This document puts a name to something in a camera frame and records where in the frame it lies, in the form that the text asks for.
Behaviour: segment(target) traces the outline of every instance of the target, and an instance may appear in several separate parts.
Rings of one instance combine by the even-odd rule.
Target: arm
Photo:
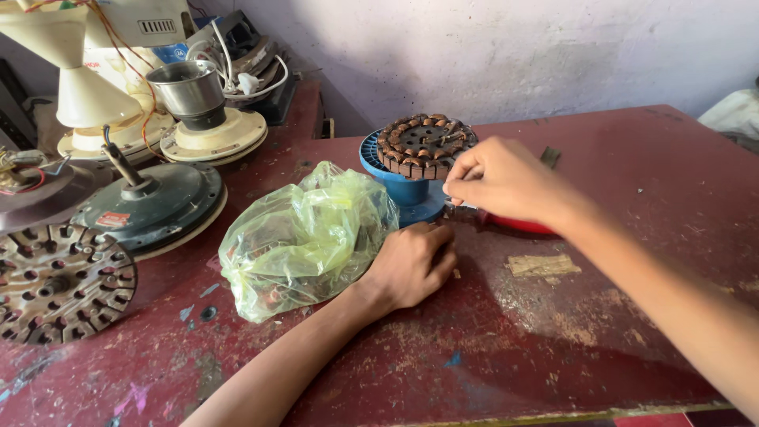
[[[456,264],[453,231],[418,223],[391,233],[370,269],[268,346],[184,426],[279,425],[324,365],[363,327],[438,290]]]
[[[646,249],[517,141],[462,154],[443,190],[496,215],[551,227],[648,314],[709,382],[759,422],[759,313]]]

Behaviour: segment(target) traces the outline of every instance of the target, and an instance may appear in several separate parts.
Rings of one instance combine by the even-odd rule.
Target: hand
[[[487,138],[456,159],[442,190],[457,206],[467,201],[501,217],[548,226],[584,201],[519,141],[500,137]]]
[[[381,306],[380,317],[413,307],[437,291],[456,265],[453,230],[415,223],[392,232],[365,275],[356,282]]]

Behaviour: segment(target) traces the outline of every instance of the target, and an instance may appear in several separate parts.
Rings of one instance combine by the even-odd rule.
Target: red table
[[[251,202],[300,181],[317,162],[362,170],[361,138],[310,139],[320,123],[317,103],[318,84],[302,82],[288,126],[273,129],[243,160],[220,167],[226,208],[191,242],[138,264],[129,315],[78,343],[0,344],[4,425],[177,425],[309,315],[296,310],[262,324],[238,317],[216,250]],[[474,130],[480,139],[519,138],[535,154],[546,145],[559,148],[556,170],[650,247],[759,306],[759,160],[753,154],[669,106]],[[457,233],[460,278],[359,333],[285,424],[495,425],[728,406],[571,245],[458,218],[439,222]],[[582,272],[547,280],[514,277],[505,265],[508,256],[560,254]],[[210,305],[217,316],[201,321]]]

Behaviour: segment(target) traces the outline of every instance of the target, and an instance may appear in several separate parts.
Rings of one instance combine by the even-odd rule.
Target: left hand
[[[392,232],[356,285],[380,305],[382,315],[413,307],[451,275],[457,261],[453,238],[450,227],[428,223]]]

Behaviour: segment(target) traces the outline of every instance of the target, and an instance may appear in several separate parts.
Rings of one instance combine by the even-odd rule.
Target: right hand
[[[490,137],[454,163],[442,190],[500,217],[554,226],[584,200],[517,140]]]

